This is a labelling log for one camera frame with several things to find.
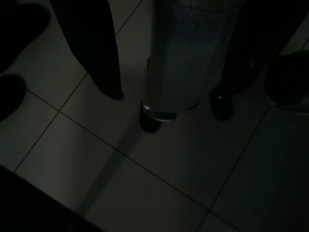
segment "tile grout line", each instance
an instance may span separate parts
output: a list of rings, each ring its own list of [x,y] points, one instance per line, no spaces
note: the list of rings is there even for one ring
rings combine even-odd
[[[112,149],[114,149],[115,151],[117,151],[119,154],[123,155],[125,158],[127,158],[128,160],[130,160],[131,162],[135,163],[136,165],[138,165],[140,168],[142,168],[143,170],[145,170],[146,172],[150,173],[151,175],[153,175],[154,177],[156,177],[157,179],[161,180],[162,182],[164,182],[165,184],[167,184],[168,186],[170,186],[171,188],[173,188],[174,190],[176,190],[177,192],[181,193],[183,196],[187,197],[188,199],[192,200],[194,203],[198,204],[200,207],[202,207],[203,209],[209,211],[209,209],[205,206],[203,206],[201,203],[197,202],[196,200],[194,200],[192,197],[190,197],[189,195],[187,195],[186,193],[182,192],[181,190],[177,189],[175,186],[173,186],[172,184],[170,184],[169,182],[167,182],[166,180],[164,180],[163,178],[159,177],[157,174],[153,173],[152,171],[150,171],[149,169],[145,168],[144,166],[142,166],[141,164],[139,164],[138,162],[136,162],[135,160],[133,160],[131,157],[127,156],[126,154],[124,154],[123,152],[121,152],[119,149],[117,149],[116,147],[112,146],[111,144],[109,144],[108,142],[106,142],[105,140],[103,140],[102,138],[100,138],[98,135],[96,135],[95,133],[93,133],[92,131],[90,131],[89,129],[87,129],[86,127],[84,127],[83,125],[81,125],[80,123],[76,122],[74,119],[72,119],[71,117],[67,116],[66,114],[64,114],[63,112],[60,112],[63,116],[65,116],[67,119],[71,120],[72,122],[74,122],[75,124],[77,124],[78,126],[80,126],[81,128],[83,128],[85,131],[87,131],[88,133],[90,133],[91,135],[93,135],[94,137],[96,137],[97,139],[99,139],[100,141],[102,141],[103,143],[105,143],[107,146],[111,147]]]
[[[38,143],[38,141],[41,139],[41,137],[43,136],[43,134],[45,133],[45,131],[47,131],[47,129],[49,128],[49,126],[53,123],[54,119],[57,117],[57,115],[59,114],[59,111],[56,113],[56,115],[53,117],[53,119],[49,122],[49,124],[47,125],[47,127],[44,129],[44,131],[42,132],[42,134],[38,137],[38,139],[35,141],[35,143],[32,145],[32,147],[30,148],[30,150],[27,152],[27,154],[23,157],[23,159],[20,161],[20,163],[18,164],[18,166],[14,169],[13,173],[15,173],[18,168],[20,167],[20,165],[24,162],[24,160],[27,158],[27,156],[30,154],[30,152],[33,150],[34,146]]]
[[[75,93],[75,91],[77,90],[77,88],[81,85],[81,83],[83,82],[83,80],[86,78],[86,76],[88,75],[88,73],[85,74],[85,76],[81,79],[81,81],[78,83],[78,85],[75,87],[75,89],[73,90],[73,92],[69,95],[69,97],[66,99],[66,101],[63,103],[63,105],[60,107],[60,109],[58,110],[59,112],[62,110],[62,108],[66,105],[66,103],[70,100],[70,98],[72,97],[72,95]]]
[[[239,163],[239,161],[241,160],[243,154],[245,153],[245,151],[246,151],[248,145],[250,144],[252,138],[254,137],[255,133],[257,132],[258,128],[260,127],[261,123],[263,122],[263,120],[264,120],[264,118],[265,118],[265,116],[266,116],[268,110],[269,110],[269,108],[267,108],[267,109],[265,110],[265,112],[264,112],[262,118],[260,119],[259,123],[258,123],[257,126],[255,127],[255,129],[254,129],[252,135],[250,136],[250,138],[249,138],[249,140],[247,141],[247,143],[246,143],[244,149],[242,150],[240,156],[238,157],[237,161],[235,162],[235,164],[234,164],[232,170],[230,171],[229,175],[227,176],[226,180],[224,181],[224,183],[223,183],[222,187],[220,188],[220,190],[219,190],[217,196],[215,197],[215,199],[214,199],[213,202],[211,203],[209,212],[206,214],[206,216],[204,217],[204,219],[201,221],[199,227],[197,228],[197,232],[198,232],[198,230],[200,229],[200,227],[202,226],[202,224],[204,223],[204,221],[205,221],[206,217],[208,216],[208,214],[209,214],[210,212],[213,213],[213,212],[211,211],[213,205],[215,204],[215,202],[216,202],[216,200],[218,199],[219,195],[221,194],[223,188],[225,187],[225,185],[227,184],[228,180],[230,179],[230,177],[231,177],[233,171],[235,170],[237,164]],[[233,226],[233,225],[230,224],[229,222],[227,222],[227,223],[228,223],[229,225],[231,225],[234,229],[237,229],[238,231],[240,231],[237,227]]]
[[[213,215],[215,215],[217,218],[219,218],[220,220],[224,221],[227,225],[229,225],[230,227],[232,227],[233,229],[235,229],[238,232],[242,232],[240,229],[238,229],[236,226],[234,226],[233,224],[229,223],[228,221],[226,221],[225,219],[223,219],[221,216],[215,214],[212,211],[209,211],[209,213],[212,213]]]
[[[32,94],[33,96],[37,97],[38,99],[40,99],[41,101],[43,101],[44,103],[48,104],[50,107],[52,107],[54,110],[59,111],[56,107],[54,107],[52,104],[48,103],[47,101],[45,101],[43,98],[39,97],[37,94],[33,93],[30,89],[27,89],[27,91]]]
[[[125,26],[125,24],[129,21],[129,19],[132,17],[132,15],[136,12],[137,8],[141,5],[141,3],[143,2],[143,0],[141,0],[137,6],[134,8],[134,10],[132,11],[132,13],[129,15],[129,17],[126,19],[126,21],[123,23],[123,25],[119,28],[119,30],[117,31],[117,33],[115,34],[115,37],[118,35],[118,33],[121,31],[121,29]]]
[[[306,45],[307,45],[307,43],[308,43],[308,41],[309,41],[309,37],[307,38],[307,40],[306,40],[306,42],[305,42],[305,44],[304,44],[304,46],[302,47],[302,51],[304,50],[304,48],[306,47]]]

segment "dark object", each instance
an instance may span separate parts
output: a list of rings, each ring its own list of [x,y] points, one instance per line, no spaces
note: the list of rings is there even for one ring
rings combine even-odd
[[[4,231],[101,232],[25,180],[0,166]]]
[[[118,48],[106,0],[51,0],[69,47],[100,91],[123,100]]]
[[[16,75],[0,77],[0,121],[18,109],[26,94],[26,83]]]
[[[220,120],[225,121],[233,115],[233,101],[231,98],[218,97],[218,88],[215,88],[210,93],[211,110],[214,116]]]
[[[269,65],[265,88],[274,106],[309,113],[309,51],[277,58]]]
[[[157,132],[161,126],[161,122],[152,119],[145,113],[143,103],[140,104],[140,126],[148,133]]]
[[[211,93],[212,110],[219,120],[232,116],[228,102],[248,88],[278,56],[304,20],[308,2],[247,0],[244,3],[229,44],[222,80]]]
[[[38,4],[17,5],[14,0],[0,3],[0,72],[46,29],[49,11]]]

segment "shoe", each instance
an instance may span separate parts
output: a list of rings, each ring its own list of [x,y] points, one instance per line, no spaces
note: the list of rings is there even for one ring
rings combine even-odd
[[[49,11],[38,4],[21,4],[0,15],[0,72],[42,32],[50,22]]]
[[[233,116],[233,101],[231,98],[222,99],[217,95],[217,88],[210,93],[211,110],[219,121],[227,121]]]
[[[0,121],[6,119],[23,102],[27,90],[24,79],[17,75],[0,77]]]

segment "dark fabric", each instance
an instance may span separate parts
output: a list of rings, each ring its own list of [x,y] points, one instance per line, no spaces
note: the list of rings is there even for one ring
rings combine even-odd
[[[16,7],[15,0],[0,0],[0,17],[8,13],[12,8]]]
[[[0,166],[1,231],[102,232]]]
[[[51,0],[72,53],[101,92],[123,100],[118,48],[106,0]]]

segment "white floor tile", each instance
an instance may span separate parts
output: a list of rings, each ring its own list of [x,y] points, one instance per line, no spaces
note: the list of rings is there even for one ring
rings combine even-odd
[[[195,231],[206,214],[62,114],[16,173],[74,211],[91,209],[86,218],[106,231]]]
[[[235,115],[216,121],[208,98],[155,134],[139,126],[151,8],[144,1],[117,36],[123,102],[100,94],[87,77],[63,109],[77,122],[172,185],[209,207],[265,110],[235,98]]]
[[[55,109],[27,92],[17,111],[0,122],[0,164],[13,171],[55,115]]]
[[[108,0],[115,33],[122,27],[141,0]]]
[[[238,232],[238,230],[234,229],[214,214],[209,213],[198,232]]]
[[[271,109],[212,211],[243,232],[308,231],[309,117]]]
[[[49,9],[51,22],[46,31],[32,42],[5,71],[24,77],[28,89],[60,109],[86,71],[74,57],[62,33],[49,0],[24,0]]]

